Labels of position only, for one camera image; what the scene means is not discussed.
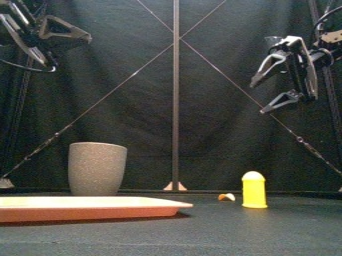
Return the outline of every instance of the black table surface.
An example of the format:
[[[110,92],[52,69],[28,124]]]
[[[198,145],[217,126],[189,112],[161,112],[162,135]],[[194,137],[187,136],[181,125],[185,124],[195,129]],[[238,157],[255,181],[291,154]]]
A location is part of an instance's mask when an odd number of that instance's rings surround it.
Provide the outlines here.
[[[251,209],[241,194],[235,202],[215,193],[133,196],[194,207],[171,217],[3,223],[0,255],[342,255],[341,199],[267,195],[269,208]]]

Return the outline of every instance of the vertical pole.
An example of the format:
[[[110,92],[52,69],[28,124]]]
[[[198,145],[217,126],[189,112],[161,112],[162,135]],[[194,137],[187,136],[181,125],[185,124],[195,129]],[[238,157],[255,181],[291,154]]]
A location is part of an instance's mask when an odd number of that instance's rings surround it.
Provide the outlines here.
[[[173,190],[179,183],[179,0],[174,0]]]

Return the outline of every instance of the black backdrop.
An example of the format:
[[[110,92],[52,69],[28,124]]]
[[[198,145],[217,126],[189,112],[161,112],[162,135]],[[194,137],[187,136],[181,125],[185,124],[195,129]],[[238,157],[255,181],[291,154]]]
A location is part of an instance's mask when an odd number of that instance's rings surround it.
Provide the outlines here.
[[[48,2],[47,12],[90,32],[94,41],[66,53],[56,73],[31,75],[14,156],[3,159],[7,166],[22,161],[114,92],[12,173],[11,180],[19,187],[67,188],[68,146],[96,141],[129,148],[122,188],[163,189],[173,180],[174,2]],[[309,42],[309,1],[182,0],[179,27],[185,35],[179,51],[182,184],[191,190],[239,190],[243,174],[257,170],[266,177],[269,190],[337,191],[341,177],[281,123],[259,114],[255,101],[266,105],[278,93],[289,91],[290,79],[277,76],[257,89],[249,88],[266,57],[263,38],[293,35]],[[20,84],[15,80],[20,75],[6,73],[2,83],[3,151],[14,133],[8,129],[14,108],[7,102],[15,97],[10,92]],[[341,97],[341,86],[337,88]],[[289,106],[274,116],[340,167],[321,73],[320,101]]]

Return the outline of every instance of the gray cup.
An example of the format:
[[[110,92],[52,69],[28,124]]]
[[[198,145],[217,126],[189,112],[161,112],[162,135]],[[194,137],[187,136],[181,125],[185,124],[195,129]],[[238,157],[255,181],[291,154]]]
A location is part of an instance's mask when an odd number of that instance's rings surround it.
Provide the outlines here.
[[[115,196],[122,185],[127,148],[78,142],[70,145],[68,181],[75,196]]]

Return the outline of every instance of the yellow cylinder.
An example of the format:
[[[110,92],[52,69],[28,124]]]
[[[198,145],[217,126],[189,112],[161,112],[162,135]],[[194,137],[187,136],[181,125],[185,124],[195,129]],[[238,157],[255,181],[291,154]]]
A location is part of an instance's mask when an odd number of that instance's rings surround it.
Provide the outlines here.
[[[247,208],[267,208],[265,178],[255,171],[247,172],[242,177],[243,183],[243,207]]]

